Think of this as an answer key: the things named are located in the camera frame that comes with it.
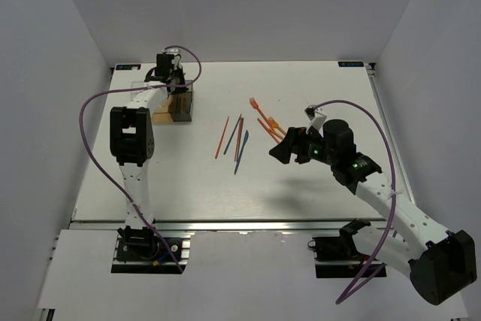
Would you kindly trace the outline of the red-orange plastic fork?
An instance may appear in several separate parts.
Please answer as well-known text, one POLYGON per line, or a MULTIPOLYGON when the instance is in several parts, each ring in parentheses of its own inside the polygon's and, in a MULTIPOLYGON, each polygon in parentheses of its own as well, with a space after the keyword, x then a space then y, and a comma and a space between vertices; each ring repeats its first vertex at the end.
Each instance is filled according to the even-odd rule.
POLYGON ((249 99, 249 102, 250 102, 250 105, 253 107, 253 109, 255 109, 259 115, 261 116, 261 118, 270 126, 272 127, 272 124, 271 124, 271 121, 269 120, 269 118, 264 114, 264 112, 262 111, 262 109, 260 108, 259 104, 257 103, 256 99, 254 97, 251 97, 249 99))

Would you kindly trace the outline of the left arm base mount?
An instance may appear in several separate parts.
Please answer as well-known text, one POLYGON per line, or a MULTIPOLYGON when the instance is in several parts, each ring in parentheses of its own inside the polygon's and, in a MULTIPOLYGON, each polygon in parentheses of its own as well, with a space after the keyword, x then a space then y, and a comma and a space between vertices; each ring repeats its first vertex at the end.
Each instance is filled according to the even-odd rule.
POLYGON ((167 237, 164 244, 150 229, 117 229, 112 274, 182 274, 186 239, 167 237))

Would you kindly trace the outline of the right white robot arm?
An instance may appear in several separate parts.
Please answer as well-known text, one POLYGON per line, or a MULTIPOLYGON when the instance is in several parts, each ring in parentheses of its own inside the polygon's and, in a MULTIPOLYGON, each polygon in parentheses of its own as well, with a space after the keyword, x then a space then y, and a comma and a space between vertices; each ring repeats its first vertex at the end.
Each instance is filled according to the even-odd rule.
POLYGON ((376 258, 409 278, 428 303, 439 305, 476 281, 473 238, 465 231, 451 232, 396 195, 381 167, 357 151, 347 122, 329 120, 321 126, 314 120, 308 128, 290 127, 269 153, 283 164, 295 155, 298 164, 329 165, 340 185, 390 220, 400 237, 388 237, 376 258))

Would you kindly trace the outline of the red-orange plastic knife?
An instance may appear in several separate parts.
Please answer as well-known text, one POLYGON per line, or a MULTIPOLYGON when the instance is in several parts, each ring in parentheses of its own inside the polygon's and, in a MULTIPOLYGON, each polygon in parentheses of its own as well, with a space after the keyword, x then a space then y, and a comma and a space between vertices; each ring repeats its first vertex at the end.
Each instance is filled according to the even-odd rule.
POLYGON ((263 121, 261 121, 259 118, 257 119, 261 127, 274 139, 274 141, 278 144, 282 140, 282 138, 279 137, 279 135, 271 130, 263 121))

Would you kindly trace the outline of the yellow-orange plastic fork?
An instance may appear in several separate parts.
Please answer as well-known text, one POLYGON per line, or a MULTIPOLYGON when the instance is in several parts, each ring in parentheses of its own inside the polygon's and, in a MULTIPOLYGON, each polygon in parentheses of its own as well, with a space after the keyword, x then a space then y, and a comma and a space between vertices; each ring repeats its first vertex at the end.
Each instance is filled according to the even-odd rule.
POLYGON ((271 127, 273 132, 279 131, 283 137, 286 135, 286 131, 276 122, 273 117, 268 117, 268 125, 271 127))

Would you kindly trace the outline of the blue plastic knife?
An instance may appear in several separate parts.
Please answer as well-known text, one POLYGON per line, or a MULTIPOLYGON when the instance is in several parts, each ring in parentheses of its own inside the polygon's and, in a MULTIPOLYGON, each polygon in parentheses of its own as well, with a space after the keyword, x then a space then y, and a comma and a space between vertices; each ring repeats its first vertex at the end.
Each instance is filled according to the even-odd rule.
POLYGON ((249 131, 246 130, 245 134, 244 134, 242 144, 241 144, 241 147, 240 147, 239 154, 237 155, 237 161, 236 161, 235 168, 234 168, 234 175, 237 174, 237 171, 239 169, 239 166, 240 166, 240 163, 241 163, 241 158, 242 158, 242 155, 244 153, 244 148, 246 146, 246 143, 248 142, 249 135, 250 135, 249 131))

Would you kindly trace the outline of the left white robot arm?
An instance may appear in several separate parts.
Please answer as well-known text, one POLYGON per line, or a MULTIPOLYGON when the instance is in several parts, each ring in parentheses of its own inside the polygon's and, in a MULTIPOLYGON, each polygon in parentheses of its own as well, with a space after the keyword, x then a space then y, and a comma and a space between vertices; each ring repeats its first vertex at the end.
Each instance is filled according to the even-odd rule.
POLYGON ((135 90, 124 106, 110 110, 110 152, 123 177, 127 198, 126 236, 131 230, 142 230, 153 224, 148 192, 148 165, 155 150, 152 115, 169 96, 189 88, 177 49, 156 56, 156 67, 141 83, 145 90, 135 90))

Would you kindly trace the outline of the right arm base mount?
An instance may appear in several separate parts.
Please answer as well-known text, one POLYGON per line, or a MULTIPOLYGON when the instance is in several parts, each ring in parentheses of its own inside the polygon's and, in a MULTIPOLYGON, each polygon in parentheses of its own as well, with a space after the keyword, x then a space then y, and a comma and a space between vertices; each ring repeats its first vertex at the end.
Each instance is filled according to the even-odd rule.
POLYGON ((370 253, 355 248, 352 236, 361 228, 370 226, 367 220, 353 220, 339 230, 338 236, 317 236, 307 243, 315 255, 318 279, 354 278, 367 263, 370 253))

